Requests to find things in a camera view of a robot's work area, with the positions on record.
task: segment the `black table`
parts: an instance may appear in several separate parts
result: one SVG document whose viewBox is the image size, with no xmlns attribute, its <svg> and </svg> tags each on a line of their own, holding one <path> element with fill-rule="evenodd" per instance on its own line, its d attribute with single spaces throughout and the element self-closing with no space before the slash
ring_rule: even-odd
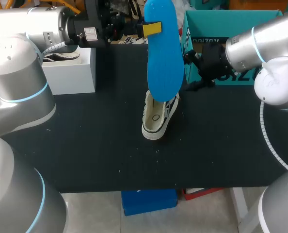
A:
<svg viewBox="0 0 288 233">
<path fill-rule="evenodd" d="M 49 121 L 3 137 L 60 192 L 264 186 L 285 172 L 262 136 L 252 86 L 182 91 L 166 134 L 149 141 L 147 47 L 96 57 L 96 93 L 55 96 Z M 265 124 L 288 164 L 288 113 L 265 106 Z"/>
</svg>

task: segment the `white box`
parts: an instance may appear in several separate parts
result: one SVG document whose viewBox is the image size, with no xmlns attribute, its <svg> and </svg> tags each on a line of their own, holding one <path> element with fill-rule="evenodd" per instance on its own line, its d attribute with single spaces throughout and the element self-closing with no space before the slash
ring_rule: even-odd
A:
<svg viewBox="0 0 288 233">
<path fill-rule="evenodd" d="M 79 59 L 44 62 L 42 67 L 54 95 L 96 91 L 96 49 L 77 48 Z"/>
</svg>

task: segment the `blue insole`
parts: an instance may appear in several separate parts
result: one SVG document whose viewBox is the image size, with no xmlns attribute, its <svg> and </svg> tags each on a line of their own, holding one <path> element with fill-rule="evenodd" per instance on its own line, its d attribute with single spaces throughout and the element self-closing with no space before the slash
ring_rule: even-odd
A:
<svg viewBox="0 0 288 233">
<path fill-rule="evenodd" d="M 144 14 L 145 22 L 161 22 L 162 28 L 161 33 L 148 36 L 148 89 L 155 100 L 169 101 L 184 76 L 175 7 L 171 0 L 148 0 Z"/>
</svg>

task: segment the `blue box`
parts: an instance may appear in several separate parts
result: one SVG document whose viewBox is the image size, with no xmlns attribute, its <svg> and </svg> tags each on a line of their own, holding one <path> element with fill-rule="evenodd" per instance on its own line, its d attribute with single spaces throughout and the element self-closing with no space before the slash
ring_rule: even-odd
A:
<svg viewBox="0 0 288 233">
<path fill-rule="evenodd" d="M 175 207 L 177 195 L 174 189 L 122 191 L 121 201 L 125 216 Z"/>
<path fill-rule="evenodd" d="M 216 41 L 224 43 L 227 38 L 250 30 L 253 26 L 268 22 L 281 16 L 276 11 L 240 11 L 240 10 L 197 10 L 186 11 L 181 40 L 183 54 L 193 49 L 193 42 Z M 198 69 L 194 64 L 185 64 L 187 83 L 200 81 Z M 216 85 L 254 85 L 257 70 L 252 69 L 246 74 L 219 77 Z"/>
<path fill-rule="evenodd" d="M 227 3 L 226 0 L 191 0 L 191 6 L 197 10 L 212 10 Z"/>
</svg>

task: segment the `shoe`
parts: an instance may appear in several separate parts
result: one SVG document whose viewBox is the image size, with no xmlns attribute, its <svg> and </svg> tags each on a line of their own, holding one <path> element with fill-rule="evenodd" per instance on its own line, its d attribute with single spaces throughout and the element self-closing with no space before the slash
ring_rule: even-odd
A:
<svg viewBox="0 0 288 233">
<path fill-rule="evenodd" d="M 44 67 L 77 65 L 81 63 L 78 52 L 71 53 L 49 53 L 43 58 Z"/>
<path fill-rule="evenodd" d="M 145 138 L 157 140 L 164 135 L 170 118 L 178 105 L 178 99 L 177 93 L 170 101 L 158 102 L 147 91 L 142 124 L 142 134 Z"/>
</svg>

